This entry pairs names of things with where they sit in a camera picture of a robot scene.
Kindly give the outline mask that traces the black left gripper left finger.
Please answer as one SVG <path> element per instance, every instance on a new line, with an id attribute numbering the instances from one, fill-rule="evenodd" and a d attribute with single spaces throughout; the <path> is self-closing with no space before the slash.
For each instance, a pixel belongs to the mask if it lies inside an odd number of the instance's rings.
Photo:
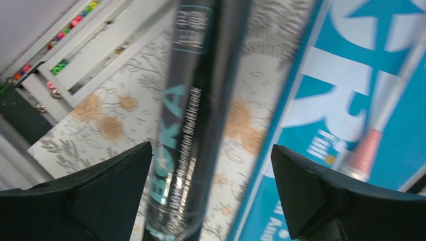
<path id="1" fill-rule="evenodd" d="M 30 189 L 1 192 L 1 240 L 129 240 L 152 160 L 140 143 Z"/>

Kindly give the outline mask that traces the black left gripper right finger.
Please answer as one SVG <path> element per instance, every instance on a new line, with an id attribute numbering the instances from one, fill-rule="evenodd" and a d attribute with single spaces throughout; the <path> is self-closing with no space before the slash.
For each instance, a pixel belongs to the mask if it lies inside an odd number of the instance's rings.
<path id="1" fill-rule="evenodd" d="M 356 180 L 280 145 L 271 161 L 292 239 L 425 240 L 424 196 Z"/>

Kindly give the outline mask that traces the pink racket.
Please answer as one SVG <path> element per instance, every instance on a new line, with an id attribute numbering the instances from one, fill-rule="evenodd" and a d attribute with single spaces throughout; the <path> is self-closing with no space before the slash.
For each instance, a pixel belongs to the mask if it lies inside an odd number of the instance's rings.
<path id="1" fill-rule="evenodd" d="M 373 122 L 364 138 L 356 146 L 352 154 L 336 168 L 338 172 L 363 182 L 369 180 L 382 140 L 383 130 L 393 115 L 424 54 L 425 29 L 422 30 L 419 39 L 407 55 L 396 83 L 385 96 L 382 108 L 377 112 L 377 116 L 373 118 Z"/>

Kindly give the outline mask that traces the blue racket cover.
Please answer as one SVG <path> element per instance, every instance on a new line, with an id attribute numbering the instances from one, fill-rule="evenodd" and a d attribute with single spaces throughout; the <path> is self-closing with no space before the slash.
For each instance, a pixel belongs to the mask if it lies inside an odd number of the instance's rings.
<path id="1" fill-rule="evenodd" d="M 290 240 L 271 151 L 336 171 L 367 133 L 425 29 L 425 1 L 317 1 L 228 240 Z M 425 54 L 383 130 L 368 183 L 407 191 L 425 175 Z"/>

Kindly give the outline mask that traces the black shuttlecock tube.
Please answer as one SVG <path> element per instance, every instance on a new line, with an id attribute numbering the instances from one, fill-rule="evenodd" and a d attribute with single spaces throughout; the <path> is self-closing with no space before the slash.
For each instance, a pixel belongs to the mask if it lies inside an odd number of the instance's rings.
<path id="1" fill-rule="evenodd" d="M 251 1 L 179 1 L 143 240 L 198 240 Z"/>

